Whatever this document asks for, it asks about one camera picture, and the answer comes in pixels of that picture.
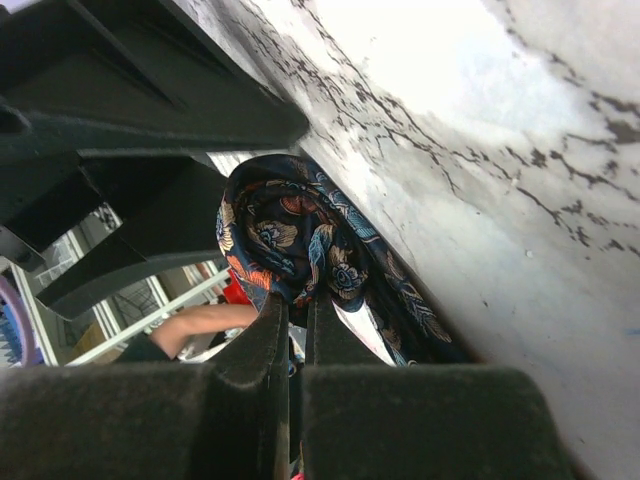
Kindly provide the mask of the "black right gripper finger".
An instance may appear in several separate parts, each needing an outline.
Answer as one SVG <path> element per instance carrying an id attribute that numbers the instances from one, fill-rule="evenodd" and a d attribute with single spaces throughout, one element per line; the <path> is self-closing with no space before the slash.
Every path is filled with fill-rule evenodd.
<path id="1" fill-rule="evenodd" d="M 5 479 L 284 479 L 288 309 L 211 361 L 11 369 L 1 376 Z"/>
<path id="2" fill-rule="evenodd" d="M 303 459 L 308 479 L 568 479 L 535 382 L 487 365 L 392 367 L 340 321 L 308 312 Z"/>
<path id="3" fill-rule="evenodd" d="M 225 184 L 210 160 L 189 155 L 62 154 L 3 163 L 1 254 L 32 272 L 56 240 L 108 205 L 120 226 L 37 296 L 73 320 L 137 281 L 213 259 Z"/>
<path id="4" fill-rule="evenodd" d="M 283 149 L 304 113 L 172 1 L 39 1 L 1 21 L 1 156 Z"/>

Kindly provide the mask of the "navy floral tie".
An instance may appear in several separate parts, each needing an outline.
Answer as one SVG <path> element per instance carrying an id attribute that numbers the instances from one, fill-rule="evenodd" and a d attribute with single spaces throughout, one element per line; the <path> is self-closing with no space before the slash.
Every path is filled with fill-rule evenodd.
<path id="1" fill-rule="evenodd" d="M 277 294 L 303 326 L 327 293 L 345 312 L 369 307 L 397 365 L 468 362 L 383 237 L 313 160 L 269 154 L 238 165 L 216 230 L 256 306 Z"/>

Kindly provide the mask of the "person's bare forearm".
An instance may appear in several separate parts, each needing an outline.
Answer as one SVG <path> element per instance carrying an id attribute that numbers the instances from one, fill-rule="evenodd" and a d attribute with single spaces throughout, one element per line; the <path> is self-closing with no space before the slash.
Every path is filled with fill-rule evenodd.
<path id="1" fill-rule="evenodd" d="M 258 317 L 251 305 L 215 304 L 183 309 L 166 319 L 150 335 L 151 341 L 174 359 L 196 335 L 246 328 Z"/>

